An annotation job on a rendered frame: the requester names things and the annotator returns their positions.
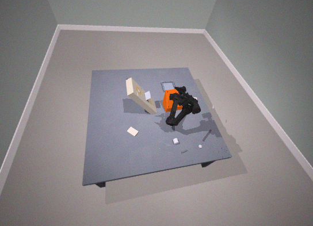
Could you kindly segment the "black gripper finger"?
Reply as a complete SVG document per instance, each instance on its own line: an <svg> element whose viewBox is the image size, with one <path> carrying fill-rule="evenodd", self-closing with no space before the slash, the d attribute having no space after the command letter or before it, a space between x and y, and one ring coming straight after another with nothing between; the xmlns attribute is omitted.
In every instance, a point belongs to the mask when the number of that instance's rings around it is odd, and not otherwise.
<svg viewBox="0 0 313 226"><path fill-rule="evenodd" d="M176 94L176 96L181 100L181 104L187 100L187 97L181 94Z"/></svg>
<svg viewBox="0 0 313 226"><path fill-rule="evenodd" d="M183 91L184 87L175 87L175 89L178 91L178 93L180 93L181 91Z"/></svg>

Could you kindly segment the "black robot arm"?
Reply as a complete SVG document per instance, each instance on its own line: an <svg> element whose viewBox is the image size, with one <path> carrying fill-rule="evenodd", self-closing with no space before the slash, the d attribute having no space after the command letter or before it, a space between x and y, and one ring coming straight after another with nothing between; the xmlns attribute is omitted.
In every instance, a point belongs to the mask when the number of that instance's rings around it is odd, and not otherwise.
<svg viewBox="0 0 313 226"><path fill-rule="evenodd" d="M193 102L190 105L187 105L185 107L182 107L182 111L179 113L179 115L175 118L175 113L177 110L177 106L181 106L181 100L176 96L177 93L170 94L169 100L173 100L173 105L171 108L170 115L168 116L166 120L166 124L170 126L176 126L178 123L187 115L192 112L192 114L200 113L201 109L198 104L198 100L194 98Z"/></svg>

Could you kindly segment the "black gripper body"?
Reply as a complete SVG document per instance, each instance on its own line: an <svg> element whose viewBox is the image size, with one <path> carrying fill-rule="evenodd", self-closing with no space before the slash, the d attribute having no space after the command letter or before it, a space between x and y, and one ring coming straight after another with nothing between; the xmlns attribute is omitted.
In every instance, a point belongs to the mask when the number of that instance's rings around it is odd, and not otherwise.
<svg viewBox="0 0 313 226"><path fill-rule="evenodd" d="M183 89L183 91L180 92L180 94L187 97L187 100L182 103L182 106L185 107L188 104L191 104L193 102L194 98L192 97L192 95L189 95L188 93L185 93L186 92L186 87L185 86L183 86L183 87L184 87L184 89Z"/></svg>

